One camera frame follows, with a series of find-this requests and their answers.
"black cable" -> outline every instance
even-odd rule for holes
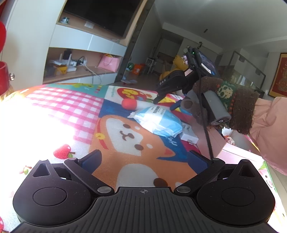
[[[83,59],[83,61],[84,61],[84,59],[85,59],[85,57],[84,56],[81,56],[79,59],[78,59],[78,61],[80,61],[81,60],[81,58]]]
[[[202,99],[201,99],[201,73],[197,67],[196,67],[196,71],[197,71],[198,77],[199,77],[198,99],[199,99],[199,107],[200,107],[200,113],[201,113],[201,118],[202,118],[202,124],[203,124],[203,129],[204,129],[204,133],[205,133],[205,137],[206,137],[206,141],[207,141],[207,146],[208,146],[208,150],[209,150],[209,156],[210,156],[210,159],[213,159],[214,156],[213,156],[212,146],[211,146],[209,134],[207,131],[206,119],[205,119],[204,114],[203,114],[203,106],[202,106]]]

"red apple print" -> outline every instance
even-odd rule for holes
[[[4,229],[4,222],[2,220],[2,218],[0,217],[0,232],[2,232]]]
[[[71,147],[68,144],[62,145],[60,148],[53,152],[54,156],[58,159],[72,158],[75,152],[71,152]]]

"television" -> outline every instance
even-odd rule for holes
[[[142,0],[68,0],[64,12],[124,38]]]

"cable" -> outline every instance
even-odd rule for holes
[[[97,76],[99,78],[99,80],[100,80],[100,84],[99,85],[101,85],[101,83],[102,83],[101,77],[98,74],[96,74],[95,72],[93,72],[91,69],[89,69],[86,65],[84,65],[82,63],[81,63],[81,65],[84,66],[92,74],[92,76],[93,76],[93,83],[94,83],[94,75],[95,75],[95,76]]]
[[[105,75],[107,74],[107,70],[102,68],[102,67],[98,67],[98,66],[95,66],[95,68],[98,68],[98,69],[102,69],[103,71],[105,71]]]
[[[209,150],[209,156],[210,156],[210,159],[213,159],[214,156],[213,156],[212,146],[211,146],[209,134],[207,131],[206,121],[205,121],[204,115],[203,115],[203,106],[202,106],[202,99],[201,99],[201,73],[200,73],[200,70],[198,67],[196,67],[196,71],[197,71],[198,77],[199,77],[198,99],[199,99],[199,107],[200,107],[200,113],[201,113],[201,118],[202,118],[202,124],[203,124],[203,129],[204,129],[204,133],[205,133],[205,137],[206,137],[206,141],[207,141],[207,146],[208,146],[208,150]]]

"cabinet knob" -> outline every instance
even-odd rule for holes
[[[10,76],[9,81],[14,80],[14,78],[15,78],[15,74],[14,73],[10,73],[9,76]]]

